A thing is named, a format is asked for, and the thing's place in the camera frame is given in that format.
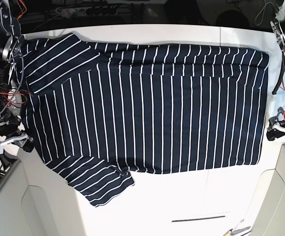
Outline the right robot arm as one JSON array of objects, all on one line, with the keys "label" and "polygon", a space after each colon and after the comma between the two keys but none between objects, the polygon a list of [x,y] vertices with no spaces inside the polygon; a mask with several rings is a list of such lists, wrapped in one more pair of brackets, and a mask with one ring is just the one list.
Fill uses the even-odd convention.
[{"label": "right robot arm", "polygon": [[19,18],[27,10],[21,0],[0,0],[0,153],[14,144],[26,152],[33,150],[33,138],[19,129],[20,111],[27,103],[24,83],[24,37]]}]

